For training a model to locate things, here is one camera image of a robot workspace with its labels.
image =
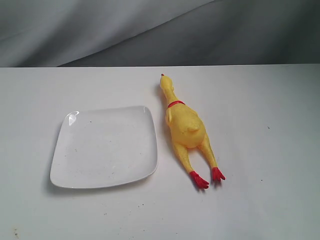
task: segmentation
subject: red collar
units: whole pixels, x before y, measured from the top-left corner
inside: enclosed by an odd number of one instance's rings
[[[168,108],[171,108],[173,105],[176,105],[176,104],[185,104],[183,101],[173,101],[172,103],[170,103],[169,105],[168,105]]]

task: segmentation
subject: rubber chicken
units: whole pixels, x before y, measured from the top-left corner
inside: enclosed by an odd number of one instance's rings
[[[165,122],[171,131],[173,150],[184,169],[199,189],[209,187],[209,183],[193,170],[189,162],[187,149],[199,148],[212,169],[212,180],[214,182],[225,180],[225,176],[217,166],[205,125],[198,114],[176,97],[171,78],[161,74],[160,86],[168,104]]]

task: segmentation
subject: white plate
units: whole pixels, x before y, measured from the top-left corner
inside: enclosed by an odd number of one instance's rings
[[[51,182],[74,189],[141,180],[157,168],[157,140],[145,106],[69,113],[61,126]]]

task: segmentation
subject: white table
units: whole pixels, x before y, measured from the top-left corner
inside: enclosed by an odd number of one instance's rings
[[[198,192],[175,159],[158,85],[206,125],[222,187]],[[78,110],[145,105],[158,168],[134,184],[53,186],[62,120]],[[0,68],[0,239],[269,240],[320,235],[320,64]],[[191,164],[206,180],[198,152]]]

